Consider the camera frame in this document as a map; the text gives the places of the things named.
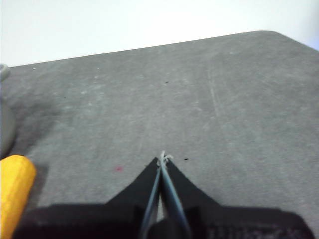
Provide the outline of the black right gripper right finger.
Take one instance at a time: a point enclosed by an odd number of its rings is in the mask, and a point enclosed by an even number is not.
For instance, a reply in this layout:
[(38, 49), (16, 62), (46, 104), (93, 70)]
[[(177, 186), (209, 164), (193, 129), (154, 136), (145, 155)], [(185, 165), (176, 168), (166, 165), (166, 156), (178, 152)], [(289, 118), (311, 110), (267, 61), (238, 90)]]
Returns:
[(296, 213), (276, 208), (223, 206), (197, 188), (170, 161), (157, 160), (166, 218), (151, 239), (313, 239)]

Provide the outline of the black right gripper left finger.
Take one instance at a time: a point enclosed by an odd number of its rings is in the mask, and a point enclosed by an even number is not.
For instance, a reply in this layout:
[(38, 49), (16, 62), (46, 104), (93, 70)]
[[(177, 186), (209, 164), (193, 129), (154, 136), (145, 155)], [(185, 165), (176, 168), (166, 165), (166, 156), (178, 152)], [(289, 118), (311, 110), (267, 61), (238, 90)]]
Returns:
[(26, 213), (15, 239), (137, 239), (157, 219), (160, 169), (154, 158), (102, 204), (56, 204)]

